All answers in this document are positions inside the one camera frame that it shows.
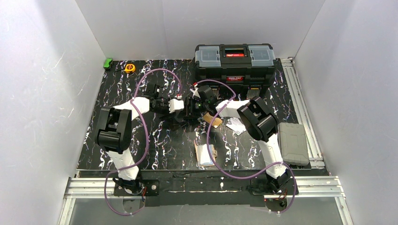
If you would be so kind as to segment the orange credit card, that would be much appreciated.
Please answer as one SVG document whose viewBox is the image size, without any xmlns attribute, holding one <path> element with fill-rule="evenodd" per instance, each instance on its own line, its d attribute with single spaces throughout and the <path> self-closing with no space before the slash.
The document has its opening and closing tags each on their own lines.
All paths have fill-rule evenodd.
<svg viewBox="0 0 398 225">
<path fill-rule="evenodd" d="M 207 122 L 208 124 L 211 124 L 211 126 L 214 128 L 218 128 L 222 124 L 222 120 L 220 118 L 218 118 L 218 117 L 214 118 L 209 113 L 206 113 L 205 115 L 203 115 L 202 118 L 205 122 Z"/>
</svg>

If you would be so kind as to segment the white credit card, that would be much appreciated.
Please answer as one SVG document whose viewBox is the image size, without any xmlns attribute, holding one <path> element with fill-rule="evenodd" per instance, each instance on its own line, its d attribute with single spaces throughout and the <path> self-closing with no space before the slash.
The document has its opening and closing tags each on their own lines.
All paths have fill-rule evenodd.
<svg viewBox="0 0 398 225">
<path fill-rule="evenodd" d="M 226 126 L 230 128 L 236 135 L 241 135 L 246 131 L 246 127 L 239 118 L 231 117 L 227 119 Z"/>
</svg>

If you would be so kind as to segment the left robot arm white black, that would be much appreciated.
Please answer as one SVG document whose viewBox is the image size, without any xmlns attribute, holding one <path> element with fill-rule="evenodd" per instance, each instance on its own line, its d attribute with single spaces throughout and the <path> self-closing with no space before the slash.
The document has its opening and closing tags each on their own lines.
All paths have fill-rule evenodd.
<svg viewBox="0 0 398 225">
<path fill-rule="evenodd" d="M 175 98 L 160 96 L 160 86 L 150 83 L 144 94 L 121 105 L 101 109 L 95 131 L 95 142 L 108 154 L 117 169 L 113 181 L 132 194 L 140 192 L 139 168 L 130 151 L 132 121 L 153 112 L 175 116 L 184 109 L 182 95 Z"/>
</svg>

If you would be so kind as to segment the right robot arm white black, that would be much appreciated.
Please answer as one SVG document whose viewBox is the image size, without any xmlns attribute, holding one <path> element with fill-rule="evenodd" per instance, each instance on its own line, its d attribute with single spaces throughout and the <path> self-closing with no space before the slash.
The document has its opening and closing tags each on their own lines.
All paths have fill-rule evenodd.
<svg viewBox="0 0 398 225">
<path fill-rule="evenodd" d="M 208 85 L 195 83 L 191 89 L 193 100 L 206 109 L 213 118 L 237 118 L 248 134 L 257 141 L 266 167 L 261 170 L 267 176 L 266 189 L 278 192 L 289 181 L 288 166 L 283 161 L 277 141 L 279 120 L 265 104 L 264 100 L 255 96 L 248 100 L 235 100 L 236 93 L 226 100 L 219 100 Z"/>
</svg>

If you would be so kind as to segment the yellow tape measure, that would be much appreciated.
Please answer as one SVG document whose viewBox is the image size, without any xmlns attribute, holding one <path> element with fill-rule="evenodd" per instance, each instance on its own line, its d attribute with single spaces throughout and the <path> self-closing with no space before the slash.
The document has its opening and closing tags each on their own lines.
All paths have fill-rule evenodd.
<svg viewBox="0 0 398 225">
<path fill-rule="evenodd" d="M 128 73 L 128 74 L 135 72 L 135 70 L 136 70 L 136 67 L 134 64 L 126 64 L 126 66 L 124 68 L 124 72 Z"/>
</svg>

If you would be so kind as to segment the black toolbox with red label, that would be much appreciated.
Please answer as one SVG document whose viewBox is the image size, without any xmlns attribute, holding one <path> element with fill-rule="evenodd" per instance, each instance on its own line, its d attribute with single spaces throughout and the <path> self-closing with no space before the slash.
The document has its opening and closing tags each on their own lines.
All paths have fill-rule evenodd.
<svg viewBox="0 0 398 225">
<path fill-rule="evenodd" d="M 281 65 L 270 44 L 198 45 L 195 48 L 195 80 L 204 80 L 219 94 L 227 84 L 242 98 L 264 97 Z"/>
</svg>

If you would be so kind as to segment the green small object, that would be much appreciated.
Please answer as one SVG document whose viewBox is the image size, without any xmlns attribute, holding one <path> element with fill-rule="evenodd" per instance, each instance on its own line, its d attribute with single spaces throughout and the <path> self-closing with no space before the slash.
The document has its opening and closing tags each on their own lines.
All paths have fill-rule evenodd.
<svg viewBox="0 0 398 225">
<path fill-rule="evenodd" d="M 105 60 L 104 64 L 103 64 L 103 68 L 105 70 L 109 70 L 111 68 L 111 66 L 112 66 L 112 63 L 113 63 L 113 59 L 112 58 L 107 58 Z"/>
</svg>

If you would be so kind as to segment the grey rectangular box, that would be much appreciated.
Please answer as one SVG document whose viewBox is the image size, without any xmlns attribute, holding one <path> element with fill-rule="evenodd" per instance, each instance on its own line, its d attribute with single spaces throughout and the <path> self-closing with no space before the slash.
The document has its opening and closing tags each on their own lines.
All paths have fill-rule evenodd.
<svg viewBox="0 0 398 225">
<path fill-rule="evenodd" d="M 303 125 L 282 122 L 278 125 L 278 144 L 282 159 L 289 165 L 309 164 L 306 131 Z"/>
</svg>

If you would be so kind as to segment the aluminium frame rail right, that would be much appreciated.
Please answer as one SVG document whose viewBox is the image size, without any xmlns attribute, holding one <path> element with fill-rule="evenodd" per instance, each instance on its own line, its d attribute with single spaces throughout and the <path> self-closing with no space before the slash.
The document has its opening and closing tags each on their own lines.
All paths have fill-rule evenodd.
<svg viewBox="0 0 398 225">
<path fill-rule="evenodd" d="M 282 59 L 281 62 L 298 122 L 304 126 L 306 132 L 310 165 L 313 169 L 323 169 L 325 168 L 325 163 L 303 99 L 293 58 Z"/>
</svg>

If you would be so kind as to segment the aluminium frame rail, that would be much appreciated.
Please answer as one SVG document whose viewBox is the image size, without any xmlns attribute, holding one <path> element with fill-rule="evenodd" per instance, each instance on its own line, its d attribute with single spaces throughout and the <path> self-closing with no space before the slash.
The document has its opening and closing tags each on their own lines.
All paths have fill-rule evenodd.
<svg viewBox="0 0 398 225">
<path fill-rule="evenodd" d="M 138 195 L 133 195 L 114 181 L 104 178 L 71 178 L 68 181 L 60 225 L 71 220 L 76 199 L 113 199 L 125 200 L 144 198 L 147 207 L 166 205 L 252 205 L 268 206 L 270 212 L 281 213 L 287 205 L 279 206 L 277 201 L 286 202 L 298 198 L 334 198 L 344 225 L 353 224 L 345 202 L 345 193 L 337 176 L 298 176 L 290 180 L 281 190 L 249 190 L 249 185 L 259 185 L 260 179 L 234 180 L 220 176 L 210 177 L 167 177 L 143 180 Z"/>
<path fill-rule="evenodd" d="M 323 169 L 325 168 L 325 163 L 303 99 L 293 58 L 282 59 L 281 62 L 298 122 L 304 126 L 306 132 L 310 165 L 313 169 Z"/>
</svg>

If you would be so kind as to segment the aluminium frame rail front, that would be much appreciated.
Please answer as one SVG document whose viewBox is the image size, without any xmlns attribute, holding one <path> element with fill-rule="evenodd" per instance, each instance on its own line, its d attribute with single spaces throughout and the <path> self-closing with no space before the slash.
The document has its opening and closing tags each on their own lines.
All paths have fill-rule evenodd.
<svg viewBox="0 0 398 225">
<path fill-rule="evenodd" d="M 337 176 L 298 176 L 290 180 L 281 190 L 249 190 L 249 185 L 259 185 L 260 179 L 234 180 L 220 176 L 210 177 L 167 177 L 143 180 L 138 195 L 133 195 L 114 181 L 104 178 L 71 178 L 68 181 L 60 225 L 71 220 L 76 199 L 113 199 L 125 200 L 144 198 L 147 207 L 166 205 L 252 205 L 268 206 L 270 212 L 281 213 L 287 205 L 279 206 L 277 201 L 286 202 L 298 198 L 334 198 L 344 225 L 353 224 L 345 202 L 345 193 Z"/>
</svg>

